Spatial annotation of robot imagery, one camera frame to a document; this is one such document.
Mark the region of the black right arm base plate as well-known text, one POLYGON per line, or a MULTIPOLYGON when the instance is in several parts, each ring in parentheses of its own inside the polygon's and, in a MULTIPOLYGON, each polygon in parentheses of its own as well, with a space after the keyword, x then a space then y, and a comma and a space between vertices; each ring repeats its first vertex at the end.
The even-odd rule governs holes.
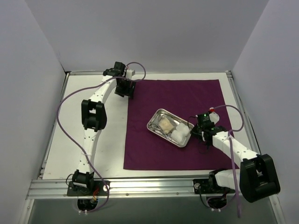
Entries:
POLYGON ((215 187, 209 183, 207 178, 205 179, 193 179, 193 190, 194 193, 199 194, 233 194, 234 190, 226 188, 226 187, 215 187))

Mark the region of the steel instrument tray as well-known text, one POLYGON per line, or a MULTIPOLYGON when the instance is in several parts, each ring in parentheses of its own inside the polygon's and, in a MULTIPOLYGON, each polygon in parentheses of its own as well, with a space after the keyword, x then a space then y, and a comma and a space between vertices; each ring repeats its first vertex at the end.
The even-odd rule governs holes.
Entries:
POLYGON ((152 131, 150 131, 150 132, 156 134, 156 135, 159 136, 160 138, 162 138, 162 139, 164 139, 164 140, 170 142, 171 144, 173 144, 173 145, 175 145, 175 146, 177 146, 177 147, 179 147, 179 148, 183 148, 183 147, 185 147, 185 146, 187 145, 187 143, 188 143, 190 137, 191 137, 190 132, 189 132, 189 134, 185 137, 185 141, 183 142, 183 144, 177 144, 176 142, 174 142, 174 141, 171 139, 171 133, 172 133, 174 130, 176 130, 177 125, 179 125, 180 123, 183 123, 183 124, 187 125, 187 126, 189 127, 190 130, 194 127, 194 125, 192 125, 192 124, 187 124, 187 121, 186 121, 186 120, 180 118, 180 117, 177 116, 177 115, 174 115, 173 113, 171 113, 171 112, 169 112, 169 111, 167 111, 167 110, 165 110, 165 109, 158 109, 158 110, 154 113, 154 115, 152 116, 152 118, 149 120, 149 122, 152 121, 152 122, 155 122, 155 123, 158 125, 158 122, 159 122, 163 117, 166 117, 166 118, 167 118, 167 119, 168 119, 168 120, 175 126, 175 128, 174 128, 171 132, 169 132, 168 134, 164 134, 162 131, 161 131, 161 133, 156 133, 156 132, 152 132, 152 131))

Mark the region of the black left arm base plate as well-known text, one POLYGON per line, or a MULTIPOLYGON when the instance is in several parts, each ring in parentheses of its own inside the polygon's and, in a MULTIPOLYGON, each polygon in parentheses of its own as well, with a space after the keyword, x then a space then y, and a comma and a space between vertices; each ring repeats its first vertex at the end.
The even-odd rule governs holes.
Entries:
POLYGON ((94 181, 89 188, 84 184, 75 185, 73 182, 68 183, 67 196, 107 196, 107 188, 103 181, 94 181))

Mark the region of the white gauze pad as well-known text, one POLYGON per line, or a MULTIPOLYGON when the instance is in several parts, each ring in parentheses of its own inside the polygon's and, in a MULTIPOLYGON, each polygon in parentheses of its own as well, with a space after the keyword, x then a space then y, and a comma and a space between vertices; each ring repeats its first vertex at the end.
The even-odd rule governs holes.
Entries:
POLYGON ((183 144, 183 142, 185 141, 185 135, 180 131, 174 130, 171 133, 171 139, 177 144, 183 144))
POLYGON ((183 123, 177 125, 176 130, 181 132, 184 136, 187 136, 190 132, 189 127, 183 123))

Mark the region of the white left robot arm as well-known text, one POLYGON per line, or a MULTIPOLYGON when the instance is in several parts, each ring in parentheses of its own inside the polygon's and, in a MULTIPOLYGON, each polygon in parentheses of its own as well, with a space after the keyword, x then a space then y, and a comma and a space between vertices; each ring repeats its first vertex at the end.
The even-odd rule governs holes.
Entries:
POLYGON ((89 163, 94 161, 97 141, 101 131, 107 125, 105 102, 112 90, 121 97, 133 98, 135 82, 131 81, 131 78, 134 74, 132 70, 127 72, 125 64, 115 62, 114 67, 103 72, 102 86, 88 100, 83 100, 81 103, 84 151, 72 177, 72 183, 84 196, 94 191, 94 170, 89 163))

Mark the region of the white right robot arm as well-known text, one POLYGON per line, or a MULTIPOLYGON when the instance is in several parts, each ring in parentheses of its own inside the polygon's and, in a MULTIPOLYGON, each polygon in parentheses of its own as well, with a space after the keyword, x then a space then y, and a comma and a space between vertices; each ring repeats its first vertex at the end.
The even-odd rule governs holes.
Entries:
POLYGON ((281 188, 272 157, 244 146, 224 127, 217 126, 213 115, 213 112, 196 115, 197 124, 191 134, 208 147, 223 152, 233 166, 211 171, 204 187, 213 193, 226 189, 240 192, 250 203, 278 194, 281 188))

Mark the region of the clear bag of cotton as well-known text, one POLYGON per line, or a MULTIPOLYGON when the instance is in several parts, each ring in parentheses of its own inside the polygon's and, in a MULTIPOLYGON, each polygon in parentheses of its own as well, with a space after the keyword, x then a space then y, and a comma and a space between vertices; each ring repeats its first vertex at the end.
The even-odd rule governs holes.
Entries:
POLYGON ((168 134, 175 128, 175 126, 166 117, 163 117, 158 122, 158 126, 164 134, 168 134))

